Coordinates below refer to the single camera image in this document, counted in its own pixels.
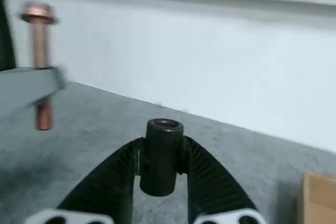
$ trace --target cardboard box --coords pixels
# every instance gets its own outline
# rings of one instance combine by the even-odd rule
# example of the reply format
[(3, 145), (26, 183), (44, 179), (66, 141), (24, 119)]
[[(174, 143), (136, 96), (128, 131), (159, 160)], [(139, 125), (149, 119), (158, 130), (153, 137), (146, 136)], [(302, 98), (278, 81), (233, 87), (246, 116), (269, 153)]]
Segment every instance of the cardboard box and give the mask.
[(336, 223), (336, 179), (306, 173), (298, 202), (298, 224)]

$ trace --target bolt shaft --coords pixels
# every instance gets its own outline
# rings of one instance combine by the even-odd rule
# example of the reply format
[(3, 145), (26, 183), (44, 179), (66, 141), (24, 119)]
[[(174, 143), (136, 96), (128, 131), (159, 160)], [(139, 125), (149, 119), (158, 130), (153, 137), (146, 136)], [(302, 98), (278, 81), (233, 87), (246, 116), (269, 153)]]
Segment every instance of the bolt shaft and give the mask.
[[(36, 69), (49, 67), (47, 24), (39, 18), (32, 18), (34, 67)], [(40, 131), (52, 128), (52, 107), (48, 98), (41, 99), (35, 105), (36, 127)]]

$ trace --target copper bolt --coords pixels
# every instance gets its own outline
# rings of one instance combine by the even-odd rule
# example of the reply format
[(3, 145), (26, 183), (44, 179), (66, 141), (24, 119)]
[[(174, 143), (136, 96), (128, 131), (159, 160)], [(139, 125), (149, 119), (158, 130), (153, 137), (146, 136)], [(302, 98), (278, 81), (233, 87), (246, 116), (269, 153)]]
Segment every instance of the copper bolt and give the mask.
[[(48, 39), (47, 25), (55, 23), (52, 9), (46, 4), (28, 3), (25, 6), (25, 13), (22, 19), (31, 23), (33, 38), (34, 67), (36, 69), (48, 68)], [(48, 98), (41, 99), (35, 104), (36, 108), (36, 127), (40, 131), (52, 128), (52, 107)]]

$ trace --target grey carpet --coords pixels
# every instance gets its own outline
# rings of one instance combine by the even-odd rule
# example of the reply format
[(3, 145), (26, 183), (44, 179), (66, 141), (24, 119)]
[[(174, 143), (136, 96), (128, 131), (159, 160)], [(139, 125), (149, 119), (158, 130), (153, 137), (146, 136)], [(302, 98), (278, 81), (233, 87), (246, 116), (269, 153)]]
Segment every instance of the grey carpet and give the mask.
[[(34, 130), (33, 108), (0, 120), (0, 223), (55, 207), (94, 167), (145, 133), (151, 118), (181, 121), (247, 191), (270, 224), (295, 223), (305, 170), (336, 176), (336, 156), (278, 138), (70, 83), (53, 98), (55, 128)], [(187, 223), (186, 177), (152, 198), (135, 182), (133, 223)]]

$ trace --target bolt head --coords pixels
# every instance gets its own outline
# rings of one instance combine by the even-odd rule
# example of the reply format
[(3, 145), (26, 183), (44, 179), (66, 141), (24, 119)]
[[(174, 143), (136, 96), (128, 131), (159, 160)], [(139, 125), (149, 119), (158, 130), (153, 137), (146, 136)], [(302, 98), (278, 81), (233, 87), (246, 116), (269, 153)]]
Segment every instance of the bolt head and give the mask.
[(25, 12), (21, 15), (21, 18), (29, 23), (34, 22), (34, 19), (38, 19), (46, 24), (55, 23), (53, 9), (48, 4), (28, 2), (25, 5)]

